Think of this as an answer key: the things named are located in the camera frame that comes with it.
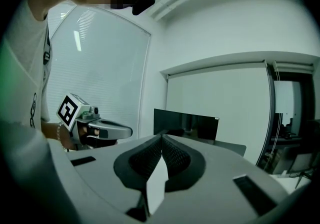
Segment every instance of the black screen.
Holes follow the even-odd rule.
[[[219,118],[154,109],[153,134],[215,140]]]

